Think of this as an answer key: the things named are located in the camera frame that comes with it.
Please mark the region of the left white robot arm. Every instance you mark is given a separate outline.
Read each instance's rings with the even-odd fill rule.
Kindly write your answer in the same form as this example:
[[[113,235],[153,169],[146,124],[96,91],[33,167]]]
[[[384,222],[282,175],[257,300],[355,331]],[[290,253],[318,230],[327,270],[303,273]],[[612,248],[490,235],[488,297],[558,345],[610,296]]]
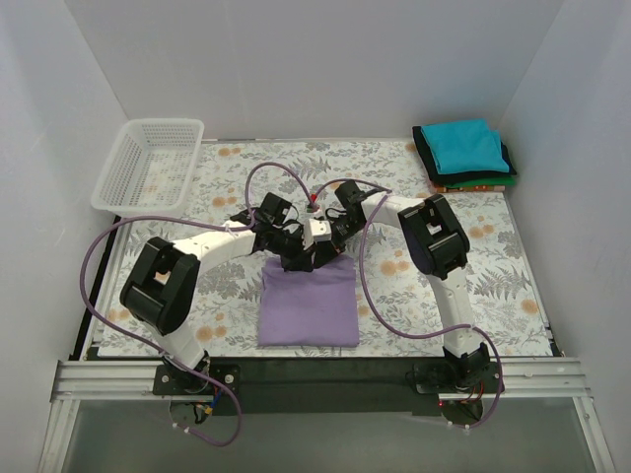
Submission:
[[[258,251],[281,257],[292,269],[313,269],[315,242],[309,225],[289,221],[291,204],[269,193],[251,212],[197,236],[149,239],[119,300],[152,333],[164,357],[179,370],[202,371],[207,352],[187,321],[197,281],[205,271]]]

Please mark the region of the purple t shirt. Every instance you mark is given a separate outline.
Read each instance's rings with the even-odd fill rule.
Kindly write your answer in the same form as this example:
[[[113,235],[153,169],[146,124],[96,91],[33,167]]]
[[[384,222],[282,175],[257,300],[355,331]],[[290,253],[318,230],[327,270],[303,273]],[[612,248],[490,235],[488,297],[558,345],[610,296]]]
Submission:
[[[258,344],[355,348],[360,342],[356,269],[346,255],[311,272],[262,267]]]

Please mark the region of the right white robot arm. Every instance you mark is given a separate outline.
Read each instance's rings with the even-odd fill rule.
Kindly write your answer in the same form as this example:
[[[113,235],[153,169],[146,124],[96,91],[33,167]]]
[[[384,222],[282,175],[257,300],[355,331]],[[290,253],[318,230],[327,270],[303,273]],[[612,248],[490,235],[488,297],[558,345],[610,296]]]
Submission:
[[[373,184],[364,191],[354,179],[338,179],[335,196],[342,206],[337,217],[326,217],[329,230],[314,238],[314,267],[340,255],[350,237],[359,235],[359,276],[369,307],[389,332],[410,340],[441,336],[448,379],[457,388],[476,386],[490,367],[491,342],[474,325],[465,267],[470,243],[447,199],[441,194],[428,198],[404,198]],[[379,224],[402,232],[417,270],[427,277],[434,293],[442,329],[410,334],[390,325],[377,311],[370,296],[364,270],[367,232]]]

